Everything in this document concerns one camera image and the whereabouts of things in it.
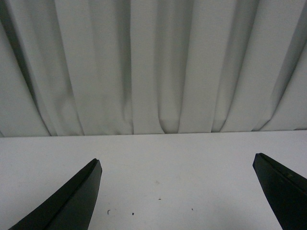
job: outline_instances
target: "white backdrop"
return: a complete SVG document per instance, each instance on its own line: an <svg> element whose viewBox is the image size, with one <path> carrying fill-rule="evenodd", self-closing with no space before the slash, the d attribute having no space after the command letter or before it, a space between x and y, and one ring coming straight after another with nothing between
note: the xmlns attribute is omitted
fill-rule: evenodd
<svg viewBox="0 0 307 230"><path fill-rule="evenodd" d="M2 136L307 128L306 0L7 0Z"/></svg>

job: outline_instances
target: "white surface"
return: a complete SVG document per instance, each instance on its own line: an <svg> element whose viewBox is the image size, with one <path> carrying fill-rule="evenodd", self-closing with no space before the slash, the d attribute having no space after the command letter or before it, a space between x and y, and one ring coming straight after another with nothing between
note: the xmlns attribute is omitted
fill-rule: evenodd
<svg viewBox="0 0 307 230"><path fill-rule="evenodd" d="M263 152L307 177L306 140L307 131L1 138L0 229L98 158L90 230L281 230L252 163Z"/></svg>

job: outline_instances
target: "curtain fold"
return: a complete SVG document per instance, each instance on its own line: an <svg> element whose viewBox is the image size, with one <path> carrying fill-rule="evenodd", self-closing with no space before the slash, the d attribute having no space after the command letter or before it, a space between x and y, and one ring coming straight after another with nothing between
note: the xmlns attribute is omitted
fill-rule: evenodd
<svg viewBox="0 0 307 230"><path fill-rule="evenodd" d="M0 137L307 128L306 0L4 4Z"/></svg>

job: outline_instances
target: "black plastic part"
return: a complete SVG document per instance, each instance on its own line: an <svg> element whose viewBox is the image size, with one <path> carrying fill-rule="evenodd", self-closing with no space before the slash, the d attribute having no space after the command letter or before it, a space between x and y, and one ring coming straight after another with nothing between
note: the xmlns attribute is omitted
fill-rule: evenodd
<svg viewBox="0 0 307 230"><path fill-rule="evenodd" d="M307 230L307 179L258 153L253 167L283 230Z"/></svg>
<svg viewBox="0 0 307 230"><path fill-rule="evenodd" d="M101 178L93 159L58 191L9 230L87 230Z"/></svg>

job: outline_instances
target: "white curtain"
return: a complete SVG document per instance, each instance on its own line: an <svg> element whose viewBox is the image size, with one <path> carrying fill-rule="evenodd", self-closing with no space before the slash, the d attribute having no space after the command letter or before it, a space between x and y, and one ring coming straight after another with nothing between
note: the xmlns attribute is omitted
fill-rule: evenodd
<svg viewBox="0 0 307 230"><path fill-rule="evenodd" d="M1 136L307 128L306 0L5 5Z"/></svg>

